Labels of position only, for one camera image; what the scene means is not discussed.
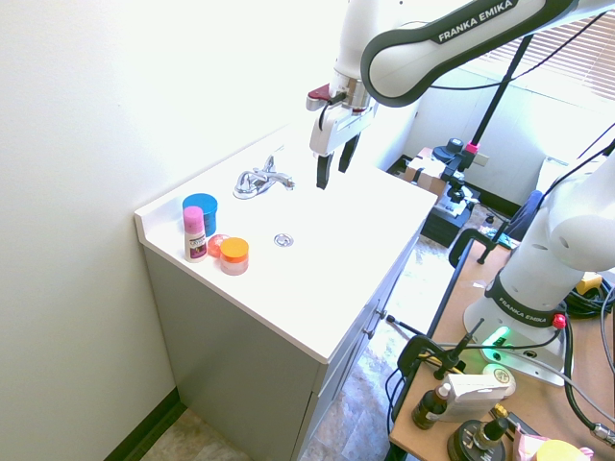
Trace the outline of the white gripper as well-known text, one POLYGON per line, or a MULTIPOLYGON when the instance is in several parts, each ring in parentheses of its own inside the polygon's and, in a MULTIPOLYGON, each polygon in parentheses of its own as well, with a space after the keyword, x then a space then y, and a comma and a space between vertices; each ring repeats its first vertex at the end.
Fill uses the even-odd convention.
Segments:
POLYGON ((314 121, 310 150, 317 155, 316 186, 325 190, 331 172, 333 151, 344 145, 338 163, 338 171, 345 173, 360 139, 360 133, 373 121, 377 105, 371 104, 366 110, 354 112, 344 106, 325 109, 314 121))

